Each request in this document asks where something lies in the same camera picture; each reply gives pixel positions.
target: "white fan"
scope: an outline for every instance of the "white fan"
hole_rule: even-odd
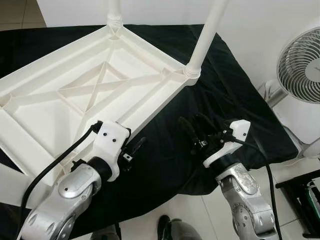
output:
[[[298,147],[298,157],[319,155],[320,27],[304,32],[283,49],[277,76],[280,88],[267,97],[269,106]]]

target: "black wire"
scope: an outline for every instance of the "black wire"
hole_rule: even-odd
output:
[[[282,235],[281,235],[279,219],[278,219],[278,213],[277,213],[274,180],[273,180],[273,177],[272,177],[272,172],[271,172],[267,157],[255,145],[252,145],[252,144],[250,144],[248,142],[245,142],[245,141],[241,141],[241,140],[236,139],[236,138],[233,138],[232,141],[235,142],[235,143],[238,143],[238,144],[242,144],[242,145],[248,146],[248,147],[250,147],[252,149],[255,149],[258,153],[260,153],[260,155],[264,159],[264,164],[265,164],[265,167],[266,167],[266,171],[268,173],[269,184],[270,184],[271,203],[272,203],[272,209],[273,209],[273,215],[274,215],[275,228],[276,228],[276,230],[278,232],[279,240],[283,240],[282,239]]]
[[[64,153],[62,153],[56,160],[54,160],[49,166],[47,166],[28,186],[28,188],[25,190],[22,201],[21,201],[21,207],[19,210],[19,216],[18,216],[18,226],[17,226],[17,233],[16,233],[16,239],[19,236],[20,230],[24,224],[24,218],[23,213],[26,210],[27,202],[29,199],[29,196],[35,186],[40,182],[40,180],[48,173],[50,170],[52,170],[58,163],[60,163],[69,153],[71,153],[77,146],[79,146],[89,135],[92,131],[97,129],[99,126],[96,123],[94,125],[91,125],[88,131],[78,140],[76,141],[71,147],[69,147]]]

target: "white wall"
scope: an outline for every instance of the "white wall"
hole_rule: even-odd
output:
[[[106,24],[106,0],[37,0],[48,27]],[[201,24],[212,0],[122,0],[125,24]],[[320,0],[231,0],[219,27],[258,87],[276,79],[283,46],[310,23],[320,25]]]

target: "fan grille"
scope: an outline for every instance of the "fan grille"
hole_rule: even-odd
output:
[[[292,96],[309,103],[320,104],[319,72],[307,77],[306,69],[320,71],[320,27],[305,32],[282,52],[277,74],[282,87]]]

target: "person's leg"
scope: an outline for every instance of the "person's leg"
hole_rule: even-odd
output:
[[[190,224],[180,219],[170,221],[170,218],[164,215],[158,222],[158,240],[202,240],[202,238]]]
[[[92,233],[90,240],[120,240],[115,225],[108,226]]]

